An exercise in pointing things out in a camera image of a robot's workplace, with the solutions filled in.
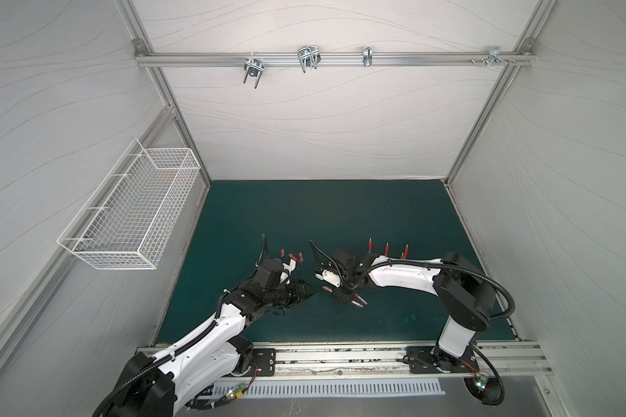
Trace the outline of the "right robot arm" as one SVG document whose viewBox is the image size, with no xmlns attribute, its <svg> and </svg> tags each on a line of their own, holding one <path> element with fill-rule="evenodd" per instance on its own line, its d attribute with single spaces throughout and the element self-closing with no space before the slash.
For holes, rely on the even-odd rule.
<svg viewBox="0 0 626 417">
<path fill-rule="evenodd" d="M 458 253 L 434 260 L 392 258 L 368 253 L 359 259 L 337 250 L 318 262 L 316 278 L 337 300 L 363 308 L 364 288 L 406 288 L 436 296 L 448 319 L 433 349 L 437 361 L 459 361 L 490 323 L 510 317 L 516 302 L 503 285 Z"/>
</svg>

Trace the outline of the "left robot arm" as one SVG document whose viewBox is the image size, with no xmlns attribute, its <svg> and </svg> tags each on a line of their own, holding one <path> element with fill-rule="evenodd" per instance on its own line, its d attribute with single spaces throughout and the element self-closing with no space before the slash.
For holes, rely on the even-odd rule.
<svg viewBox="0 0 626 417">
<path fill-rule="evenodd" d="M 253 345 L 243 331 L 269 310 L 288 309 L 316 293 L 293 276 L 301 262 L 295 255 L 259 262 L 188 335 L 152 356 L 135 354 L 94 415 L 173 416 L 219 378 L 247 372 Z"/>
</svg>

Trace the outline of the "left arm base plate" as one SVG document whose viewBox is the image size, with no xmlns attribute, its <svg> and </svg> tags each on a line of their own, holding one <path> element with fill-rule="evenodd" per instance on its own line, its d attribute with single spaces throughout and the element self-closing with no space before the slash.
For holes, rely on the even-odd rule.
<svg viewBox="0 0 626 417">
<path fill-rule="evenodd" d="M 276 349 L 252 349 L 241 353 L 231 376 L 267 376 L 276 372 Z"/>
</svg>

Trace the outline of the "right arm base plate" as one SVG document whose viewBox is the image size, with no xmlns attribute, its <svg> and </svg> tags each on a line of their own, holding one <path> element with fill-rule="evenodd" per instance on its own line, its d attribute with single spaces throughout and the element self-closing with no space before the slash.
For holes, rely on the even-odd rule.
<svg viewBox="0 0 626 417">
<path fill-rule="evenodd" d="M 415 375 L 479 374 L 476 356 L 470 346 L 461 357 L 444 352 L 438 345 L 410 346 L 406 348 L 402 363 Z"/>
</svg>

